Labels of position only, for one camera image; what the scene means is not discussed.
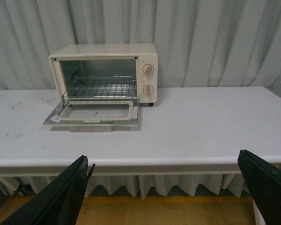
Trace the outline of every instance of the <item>chair leg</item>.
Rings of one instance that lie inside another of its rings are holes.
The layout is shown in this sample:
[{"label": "chair leg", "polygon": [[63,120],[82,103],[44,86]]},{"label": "chair leg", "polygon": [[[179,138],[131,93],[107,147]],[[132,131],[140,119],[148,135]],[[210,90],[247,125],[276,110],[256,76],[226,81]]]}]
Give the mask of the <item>chair leg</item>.
[{"label": "chair leg", "polygon": [[254,201],[253,201],[253,207],[254,207],[256,225],[266,225],[266,223]]}]

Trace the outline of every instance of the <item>wire rack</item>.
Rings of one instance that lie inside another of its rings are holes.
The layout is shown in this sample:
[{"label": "wire rack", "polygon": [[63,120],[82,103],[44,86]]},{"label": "wire rack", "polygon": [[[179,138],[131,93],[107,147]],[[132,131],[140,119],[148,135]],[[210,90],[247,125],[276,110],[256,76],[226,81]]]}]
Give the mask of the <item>wire rack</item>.
[{"label": "wire rack", "polygon": [[135,97],[136,81],[131,77],[78,77],[72,81],[63,97],[112,98]]}]

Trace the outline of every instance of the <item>oven door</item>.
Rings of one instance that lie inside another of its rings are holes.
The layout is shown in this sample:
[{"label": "oven door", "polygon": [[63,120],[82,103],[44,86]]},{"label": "oven door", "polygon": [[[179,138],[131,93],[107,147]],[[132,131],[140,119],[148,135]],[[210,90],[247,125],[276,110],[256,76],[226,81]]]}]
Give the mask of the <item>oven door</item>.
[{"label": "oven door", "polygon": [[134,126],[138,124],[139,101],[67,100],[62,101],[45,120],[51,126]]}]

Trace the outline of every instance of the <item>control knob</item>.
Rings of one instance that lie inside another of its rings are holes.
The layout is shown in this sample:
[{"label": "control knob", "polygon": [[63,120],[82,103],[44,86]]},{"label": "control knob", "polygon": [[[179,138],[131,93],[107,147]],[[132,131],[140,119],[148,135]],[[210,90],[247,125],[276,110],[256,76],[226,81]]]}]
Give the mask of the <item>control knob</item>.
[{"label": "control knob", "polygon": [[151,64],[146,64],[144,65],[144,67],[142,68],[142,71],[144,73],[144,75],[146,76],[150,76],[153,74],[154,72],[154,67]]},{"label": "control knob", "polygon": [[153,94],[154,88],[151,85],[146,85],[142,89],[142,91],[144,92],[145,95],[147,95],[149,97]]}]

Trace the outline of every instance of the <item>white curtain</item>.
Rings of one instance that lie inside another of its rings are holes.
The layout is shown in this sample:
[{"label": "white curtain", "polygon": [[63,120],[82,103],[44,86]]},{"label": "white curtain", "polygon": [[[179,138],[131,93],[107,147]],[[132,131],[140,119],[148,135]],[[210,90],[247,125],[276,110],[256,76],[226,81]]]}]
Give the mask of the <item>white curtain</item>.
[{"label": "white curtain", "polygon": [[[0,177],[0,188],[5,194],[13,194],[20,184],[30,184],[35,193],[39,193],[55,177]],[[120,187],[125,186],[127,191],[136,196],[138,192],[143,199],[146,198],[151,187],[155,187],[160,195],[166,196],[170,189],[177,185],[183,191],[194,196],[199,184],[204,185],[215,194],[220,194],[222,174],[206,175],[148,175],[148,176],[92,176],[89,179],[85,196],[89,196],[98,185],[102,185],[113,194]],[[242,187],[235,187],[236,194]]]},{"label": "white curtain", "polygon": [[[281,0],[0,0],[0,90],[54,89],[51,53],[103,43],[154,43],[159,87],[264,86],[281,97]],[[132,195],[141,186],[145,196],[150,186],[162,184],[157,191],[166,194],[192,179],[206,186],[205,180],[217,180],[209,189],[218,193],[222,178],[105,177],[95,183],[110,193],[131,183]]]}]

